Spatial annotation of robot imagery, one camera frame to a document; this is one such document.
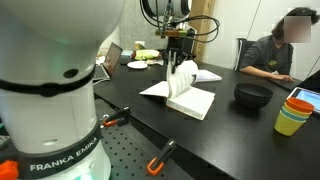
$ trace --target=metal pegboard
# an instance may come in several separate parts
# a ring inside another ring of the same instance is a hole
[[[168,179],[165,168],[158,176],[150,176],[146,166],[149,156],[119,126],[102,129],[103,146],[111,161],[110,180],[118,179]]]

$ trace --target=dark shirt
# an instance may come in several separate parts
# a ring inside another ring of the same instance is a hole
[[[241,61],[240,69],[253,66],[263,71],[278,71],[279,74],[289,75],[292,54],[293,46],[291,44],[285,43],[278,49],[272,35],[266,36],[256,41],[247,50]]]

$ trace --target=person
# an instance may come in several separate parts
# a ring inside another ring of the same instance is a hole
[[[245,53],[239,70],[255,76],[294,82],[290,76],[293,46],[310,35],[319,21],[317,11],[298,7],[290,11],[272,30],[272,35],[256,41]]]

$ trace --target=black table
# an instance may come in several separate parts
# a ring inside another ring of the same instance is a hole
[[[279,110],[289,92],[265,79],[208,64],[220,82],[195,87],[216,93],[204,121],[167,108],[139,92],[163,80],[164,68],[132,70],[118,66],[110,82],[95,86],[95,93],[116,107],[130,106],[131,117],[235,179],[320,179],[320,121],[309,119],[293,136],[274,131]],[[252,111],[234,101],[237,83],[263,85],[274,92],[271,102]]]

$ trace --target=stacked cups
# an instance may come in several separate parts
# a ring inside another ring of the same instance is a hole
[[[288,98],[274,128],[283,135],[291,136],[306,122],[313,110],[314,106],[306,101]]]

